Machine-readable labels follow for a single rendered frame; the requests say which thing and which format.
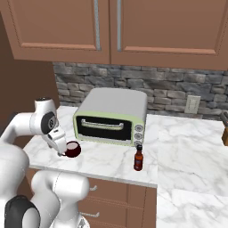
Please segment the brown wall cupboard door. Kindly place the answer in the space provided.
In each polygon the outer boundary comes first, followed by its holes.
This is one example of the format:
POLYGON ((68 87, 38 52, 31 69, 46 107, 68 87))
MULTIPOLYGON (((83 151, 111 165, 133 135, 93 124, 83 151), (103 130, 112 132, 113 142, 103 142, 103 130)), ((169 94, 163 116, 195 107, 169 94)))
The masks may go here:
POLYGON ((110 62, 109 0, 98 0, 101 50, 96 50, 94 0, 0 0, 16 60, 110 62))
POLYGON ((110 0, 110 62, 228 70, 228 0, 110 0))

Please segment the brown drawer front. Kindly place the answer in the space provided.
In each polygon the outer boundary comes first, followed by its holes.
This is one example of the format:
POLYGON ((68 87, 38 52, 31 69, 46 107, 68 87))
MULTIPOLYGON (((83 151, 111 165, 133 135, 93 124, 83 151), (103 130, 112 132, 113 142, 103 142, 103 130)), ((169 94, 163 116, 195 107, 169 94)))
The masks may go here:
POLYGON ((89 178, 90 188, 97 185, 96 191, 89 191, 87 198, 90 200, 113 201, 126 205, 128 197, 128 185, 113 181, 89 178))
POLYGON ((107 225, 126 226, 127 208, 117 204, 101 202, 96 200, 83 200, 78 203, 80 212, 96 214, 100 212, 97 218, 85 216, 91 223, 101 223, 107 225))

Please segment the dark red mug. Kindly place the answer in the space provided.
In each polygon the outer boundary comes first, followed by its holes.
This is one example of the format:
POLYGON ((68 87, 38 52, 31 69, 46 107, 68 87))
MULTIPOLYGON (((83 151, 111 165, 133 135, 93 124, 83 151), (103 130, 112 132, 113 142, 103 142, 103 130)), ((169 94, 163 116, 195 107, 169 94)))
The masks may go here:
POLYGON ((63 153, 63 156, 68 158, 75 158, 81 153, 80 144, 76 141, 70 141, 67 143, 67 150, 63 153))

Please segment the brown sauce bottle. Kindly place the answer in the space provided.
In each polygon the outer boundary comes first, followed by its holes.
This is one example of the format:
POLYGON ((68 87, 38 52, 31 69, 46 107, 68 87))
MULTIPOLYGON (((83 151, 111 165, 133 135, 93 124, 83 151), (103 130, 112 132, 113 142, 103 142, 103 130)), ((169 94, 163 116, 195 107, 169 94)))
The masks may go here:
POLYGON ((136 146, 136 153, 134 155, 134 169, 141 171, 143 169, 143 147, 141 144, 136 146))

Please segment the white wall socket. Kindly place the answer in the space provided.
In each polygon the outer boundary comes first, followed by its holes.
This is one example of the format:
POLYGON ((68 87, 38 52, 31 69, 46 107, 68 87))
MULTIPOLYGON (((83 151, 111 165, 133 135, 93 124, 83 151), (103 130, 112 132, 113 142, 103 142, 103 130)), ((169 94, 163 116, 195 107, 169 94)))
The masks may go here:
POLYGON ((196 114, 200 105, 200 97, 196 95, 189 95, 185 105, 185 113, 196 114))

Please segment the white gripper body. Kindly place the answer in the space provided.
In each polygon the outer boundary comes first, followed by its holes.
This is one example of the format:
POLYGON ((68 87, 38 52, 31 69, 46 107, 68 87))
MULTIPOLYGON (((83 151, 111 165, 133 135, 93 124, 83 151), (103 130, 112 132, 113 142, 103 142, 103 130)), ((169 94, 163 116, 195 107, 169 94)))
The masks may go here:
POLYGON ((48 135, 48 145, 58 152, 59 156, 63 156, 67 150, 67 143, 65 136, 52 137, 48 135))

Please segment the brown base cupboard panel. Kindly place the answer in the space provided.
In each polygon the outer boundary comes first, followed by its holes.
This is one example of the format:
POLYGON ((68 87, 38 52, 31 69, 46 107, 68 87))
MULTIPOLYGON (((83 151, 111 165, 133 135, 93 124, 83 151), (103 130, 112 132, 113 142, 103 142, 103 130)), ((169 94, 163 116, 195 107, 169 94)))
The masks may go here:
POLYGON ((127 228, 156 228, 156 188, 130 185, 127 203, 127 228))

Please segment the black toaster oven door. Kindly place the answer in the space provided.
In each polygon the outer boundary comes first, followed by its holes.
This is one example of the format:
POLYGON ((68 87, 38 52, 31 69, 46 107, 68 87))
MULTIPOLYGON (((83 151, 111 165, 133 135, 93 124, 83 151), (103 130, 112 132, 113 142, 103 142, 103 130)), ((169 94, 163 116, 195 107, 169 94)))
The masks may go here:
POLYGON ((131 139, 132 123, 128 120, 76 116, 76 121, 77 121, 77 131, 83 136, 106 138, 106 139, 120 140, 120 141, 131 139), (110 126, 110 125, 119 126, 120 124, 122 124, 123 128, 120 130, 110 130, 110 129, 93 128, 91 126, 82 126, 83 120, 86 123, 105 124, 107 126, 110 126))

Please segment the wooden knife block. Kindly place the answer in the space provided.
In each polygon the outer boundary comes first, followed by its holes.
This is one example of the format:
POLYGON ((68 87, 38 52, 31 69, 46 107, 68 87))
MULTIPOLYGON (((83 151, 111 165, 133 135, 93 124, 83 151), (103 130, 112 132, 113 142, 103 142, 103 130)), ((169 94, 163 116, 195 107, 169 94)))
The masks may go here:
POLYGON ((221 120, 224 124, 222 141, 224 143, 224 146, 228 146, 228 113, 226 111, 221 114, 221 120))

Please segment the pale green toaster oven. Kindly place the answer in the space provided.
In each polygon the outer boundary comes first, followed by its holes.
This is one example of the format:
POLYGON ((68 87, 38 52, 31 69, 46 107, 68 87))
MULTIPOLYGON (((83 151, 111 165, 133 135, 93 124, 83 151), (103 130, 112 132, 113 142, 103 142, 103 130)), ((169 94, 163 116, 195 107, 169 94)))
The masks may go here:
POLYGON ((134 142, 143 143, 147 115, 147 94, 123 88, 94 88, 90 91, 82 104, 73 115, 75 136, 79 140, 98 143, 110 143, 125 146, 134 146, 134 142), (76 116, 97 118, 114 118, 128 120, 132 123, 131 139, 120 141, 106 138, 83 136, 77 131, 76 116), (135 126, 141 125, 141 132, 135 131, 135 126), (142 134, 142 139, 137 140, 134 134, 142 134))

